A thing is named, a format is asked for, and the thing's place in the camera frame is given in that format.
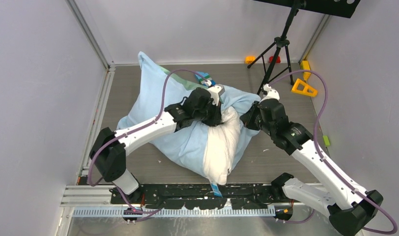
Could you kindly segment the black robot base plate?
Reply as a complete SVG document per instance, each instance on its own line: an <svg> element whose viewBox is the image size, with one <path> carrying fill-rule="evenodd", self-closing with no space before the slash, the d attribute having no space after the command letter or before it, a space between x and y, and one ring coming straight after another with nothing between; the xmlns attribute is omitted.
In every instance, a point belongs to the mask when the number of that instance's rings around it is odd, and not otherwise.
<svg viewBox="0 0 399 236"><path fill-rule="evenodd" d="M210 184L143 184L126 198L131 205L147 209L189 210L222 209L228 203L235 210L264 209L274 203L292 206L297 202L270 184L231 183L218 189L221 196L214 194Z"/></svg>

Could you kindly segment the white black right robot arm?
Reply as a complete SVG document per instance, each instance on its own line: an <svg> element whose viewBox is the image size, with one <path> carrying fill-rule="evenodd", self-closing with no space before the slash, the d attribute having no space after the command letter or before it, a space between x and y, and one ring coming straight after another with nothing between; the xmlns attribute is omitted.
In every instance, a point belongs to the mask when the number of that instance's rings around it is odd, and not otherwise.
<svg viewBox="0 0 399 236"><path fill-rule="evenodd" d="M303 164L326 189L319 190L283 173L271 182L276 201L289 198L306 204L326 216L343 236L356 235L376 216L373 204L380 206L383 196L358 184L347 186L351 178L314 143L313 135L303 125L289 121L277 99L255 101L240 119L246 128L269 135L276 147Z"/></svg>

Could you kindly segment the white pillow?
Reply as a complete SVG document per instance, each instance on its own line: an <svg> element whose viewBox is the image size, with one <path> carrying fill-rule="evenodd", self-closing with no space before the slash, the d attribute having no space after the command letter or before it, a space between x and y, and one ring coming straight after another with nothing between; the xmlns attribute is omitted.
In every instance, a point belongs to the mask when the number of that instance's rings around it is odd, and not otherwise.
<svg viewBox="0 0 399 236"><path fill-rule="evenodd" d="M226 185L240 138L240 118L232 107L222 111L223 123L208 128L203 157L204 176L212 184Z"/></svg>

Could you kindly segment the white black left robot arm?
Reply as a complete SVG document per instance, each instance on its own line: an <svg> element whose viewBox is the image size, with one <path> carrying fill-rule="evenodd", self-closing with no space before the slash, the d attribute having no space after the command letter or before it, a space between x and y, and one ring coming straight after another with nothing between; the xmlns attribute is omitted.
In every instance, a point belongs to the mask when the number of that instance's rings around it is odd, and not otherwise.
<svg viewBox="0 0 399 236"><path fill-rule="evenodd" d="M144 122L116 131L102 129L90 151L91 167L98 169L104 181L115 184L129 203L137 203L142 191L126 167L127 156L154 139L191 126L194 121L211 126L222 124L220 96L224 92L222 85L196 88L181 102L162 108L159 115Z"/></svg>

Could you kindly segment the light blue green pillowcase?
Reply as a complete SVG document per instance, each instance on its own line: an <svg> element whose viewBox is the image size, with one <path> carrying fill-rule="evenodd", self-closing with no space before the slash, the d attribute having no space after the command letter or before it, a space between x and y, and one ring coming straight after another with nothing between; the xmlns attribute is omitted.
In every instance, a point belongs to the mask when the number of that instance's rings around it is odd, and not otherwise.
<svg viewBox="0 0 399 236"><path fill-rule="evenodd" d="M212 183L224 185L256 131L240 117L260 97L215 85L188 82L139 52L140 92L117 136L130 154L151 143L168 159Z"/></svg>

